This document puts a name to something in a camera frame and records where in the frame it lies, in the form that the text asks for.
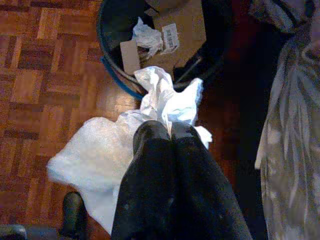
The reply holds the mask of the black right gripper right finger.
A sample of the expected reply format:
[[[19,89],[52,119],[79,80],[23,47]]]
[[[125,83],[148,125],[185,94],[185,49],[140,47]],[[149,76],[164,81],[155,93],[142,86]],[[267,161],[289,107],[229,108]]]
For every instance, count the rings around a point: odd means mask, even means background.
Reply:
[[[252,239],[232,185],[195,128],[175,122],[171,140],[178,178],[177,239]]]

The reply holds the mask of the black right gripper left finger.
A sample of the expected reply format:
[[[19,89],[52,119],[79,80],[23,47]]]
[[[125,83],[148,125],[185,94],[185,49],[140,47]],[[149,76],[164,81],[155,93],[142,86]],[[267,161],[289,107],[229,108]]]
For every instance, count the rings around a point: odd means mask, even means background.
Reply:
[[[133,137],[111,231],[113,240],[175,238],[175,158],[167,129],[144,122]]]

